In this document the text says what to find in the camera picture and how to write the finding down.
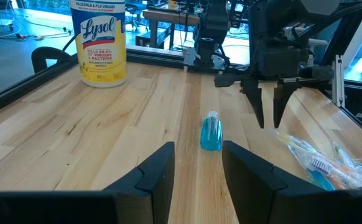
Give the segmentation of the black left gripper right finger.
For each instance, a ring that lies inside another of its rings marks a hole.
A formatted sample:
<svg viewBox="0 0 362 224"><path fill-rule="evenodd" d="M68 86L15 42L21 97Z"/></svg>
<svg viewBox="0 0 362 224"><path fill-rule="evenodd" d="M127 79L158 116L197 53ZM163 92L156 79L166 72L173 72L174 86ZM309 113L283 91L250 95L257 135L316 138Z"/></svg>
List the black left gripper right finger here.
<svg viewBox="0 0 362 224"><path fill-rule="evenodd" d="M239 224L362 224L362 190L323 190L232 141L223 168Z"/></svg>

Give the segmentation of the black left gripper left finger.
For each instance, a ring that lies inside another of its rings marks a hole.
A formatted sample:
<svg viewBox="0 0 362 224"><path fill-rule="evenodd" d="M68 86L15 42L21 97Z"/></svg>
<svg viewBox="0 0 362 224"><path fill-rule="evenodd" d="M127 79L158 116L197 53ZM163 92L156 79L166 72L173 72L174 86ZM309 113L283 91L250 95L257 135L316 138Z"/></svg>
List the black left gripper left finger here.
<svg viewBox="0 0 362 224"><path fill-rule="evenodd" d="M0 192L0 224L167 224L175 144L103 190Z"/></svg>

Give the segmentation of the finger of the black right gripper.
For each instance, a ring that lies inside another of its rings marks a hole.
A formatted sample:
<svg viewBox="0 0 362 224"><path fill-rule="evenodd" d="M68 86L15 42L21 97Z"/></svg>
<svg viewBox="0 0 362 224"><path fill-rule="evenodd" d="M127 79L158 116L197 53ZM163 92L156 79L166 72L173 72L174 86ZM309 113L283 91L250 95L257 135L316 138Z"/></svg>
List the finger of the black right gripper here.
<svg viewBox="0 0 362 224"><path fill-rule="evenodd" d="M274 127L278 128L282 116L284 114L284 110L287 106L287 102L294 91L301 88L299 83L282 83L278 84L274 89L274 98L273 98L273 120Z"/></svg>
<svg viewBox="0 0 362 224"><path fill-rule="evenodd" d="M254 114L256 115L256 119L258 121L259 127L264 127L264 114L262 109L262 90L258 87L257 80L243 80L241 82L242 90L241 92L244 93L253 110Z"/></svg>

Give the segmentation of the blue toothbrush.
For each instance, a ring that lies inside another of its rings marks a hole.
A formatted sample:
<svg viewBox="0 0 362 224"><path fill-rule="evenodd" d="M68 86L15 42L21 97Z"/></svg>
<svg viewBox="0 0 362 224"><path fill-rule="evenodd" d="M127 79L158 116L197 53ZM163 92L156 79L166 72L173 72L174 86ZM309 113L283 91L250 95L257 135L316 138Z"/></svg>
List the blue toothbrush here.
<svg viewBox="0 0 362 224"><path fill-rule="evenodd" d="M327 191L336 190L335 186L326 178L330 165L325 162L318 152L306 150L299 146L289 146L291 153L299 164L308 173L311 183Z"/></svg>

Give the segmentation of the blue mouthwash bottle white cap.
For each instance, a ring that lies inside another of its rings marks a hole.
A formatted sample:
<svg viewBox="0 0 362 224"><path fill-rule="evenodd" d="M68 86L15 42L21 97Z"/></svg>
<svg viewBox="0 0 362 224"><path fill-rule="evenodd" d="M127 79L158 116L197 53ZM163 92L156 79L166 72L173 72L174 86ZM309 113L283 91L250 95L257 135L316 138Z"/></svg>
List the blue mouthwash bottle white cap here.
<svg viewBox="0 0 362 224"><path fill-rule="evenodd" d="M208 151L219 151L222 147L223 131L216 111L209 111L202 122L200 145Z"/></svg>

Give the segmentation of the orange toothbrush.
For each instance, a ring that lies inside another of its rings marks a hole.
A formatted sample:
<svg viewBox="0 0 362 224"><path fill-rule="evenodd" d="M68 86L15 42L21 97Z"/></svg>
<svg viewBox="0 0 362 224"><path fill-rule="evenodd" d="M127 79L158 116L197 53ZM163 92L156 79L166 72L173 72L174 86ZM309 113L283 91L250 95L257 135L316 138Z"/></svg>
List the orange toothbrush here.
<svg viewBox="0 0 362 224"><path fill-rule="evenodd" d="M286 144L288 148L289 146L299 146L309 151L318 152L323 156L325 162L328 162L330 165L330 171L326 178L335 186L336 190L362 189L362 174L341 164L334 155L333 146L333 155L328 156L325 153L316 150L306 141L297 139L294 136L279 132L275 129L272 132L275 137Z"/></svg>

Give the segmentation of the green toothbrush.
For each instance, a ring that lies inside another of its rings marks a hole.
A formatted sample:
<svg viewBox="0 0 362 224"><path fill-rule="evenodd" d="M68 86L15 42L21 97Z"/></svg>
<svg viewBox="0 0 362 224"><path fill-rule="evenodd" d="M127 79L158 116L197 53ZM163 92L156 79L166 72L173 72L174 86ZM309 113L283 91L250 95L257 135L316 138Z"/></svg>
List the green toothbrush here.
<svg viewBox="0 0 362 224"><path fill-rule="evenodd" d="M362 174L362 162L359 159L352 158L341 146L335 142L332 142L332 146L334 155L341 164Z"/></svg>

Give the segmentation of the wooden desk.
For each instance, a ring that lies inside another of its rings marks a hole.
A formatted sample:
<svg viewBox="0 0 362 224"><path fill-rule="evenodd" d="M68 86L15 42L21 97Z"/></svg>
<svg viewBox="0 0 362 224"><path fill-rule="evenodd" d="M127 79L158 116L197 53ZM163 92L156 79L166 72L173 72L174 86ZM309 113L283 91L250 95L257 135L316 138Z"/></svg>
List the wooden desk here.
<svg viewBox="0 0 362 224"><path fill-rule="evenodd" d="M152 9L146 9L143 10L142 15L149 21L149 26L151 29L149 47L151 48L157 48L158 46L157 30L159 22L170 23L169 48L171 49L174 45L175 25L184 25L184 27L195 26L199 21L199 17L197 15L187 15L186 13L182 12L156 11Z"/></svg>

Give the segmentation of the black office chair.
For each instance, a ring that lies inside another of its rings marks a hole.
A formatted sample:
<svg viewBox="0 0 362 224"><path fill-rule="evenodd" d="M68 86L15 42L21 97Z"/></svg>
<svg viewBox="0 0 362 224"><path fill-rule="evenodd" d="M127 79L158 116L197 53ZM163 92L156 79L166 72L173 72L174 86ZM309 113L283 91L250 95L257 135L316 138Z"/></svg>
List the black office chair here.
<svg viewBox="0 0 362 224"><path fill-rule="evenodd" d="M53 47L38 47L31 53L32 66L35 73L39 73L48 68L47 60L69 62L71 59L71 55Z"/></svg>

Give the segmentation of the yellow Lysol wipes canister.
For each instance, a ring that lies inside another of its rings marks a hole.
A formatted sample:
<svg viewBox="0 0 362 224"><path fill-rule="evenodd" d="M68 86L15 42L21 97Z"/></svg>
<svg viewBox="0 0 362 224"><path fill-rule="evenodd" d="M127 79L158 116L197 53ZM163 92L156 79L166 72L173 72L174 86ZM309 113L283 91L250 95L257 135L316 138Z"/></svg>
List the yellow Lysol wipes canister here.
<svg viewBox="0 0 362 224"><path fill-rule="evenodd" d="M69 0L81 80L110 88L126 81L125 0Z"/></svg>

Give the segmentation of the silver aluminium frame post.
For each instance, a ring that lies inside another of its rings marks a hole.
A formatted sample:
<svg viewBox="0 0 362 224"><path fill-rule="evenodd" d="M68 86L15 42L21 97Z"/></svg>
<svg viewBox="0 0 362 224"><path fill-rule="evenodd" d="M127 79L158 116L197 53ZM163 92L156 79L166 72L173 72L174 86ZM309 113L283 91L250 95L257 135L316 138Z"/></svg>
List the silver aluminium frame post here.
<svg viewBox="0 0 362 224"><path fill-rule="evenodd" d="M332 101L339 107L345 107L345 84L344 84L344 67L343 56L335 55L333 61L334 78L332 80Z"/></svg>

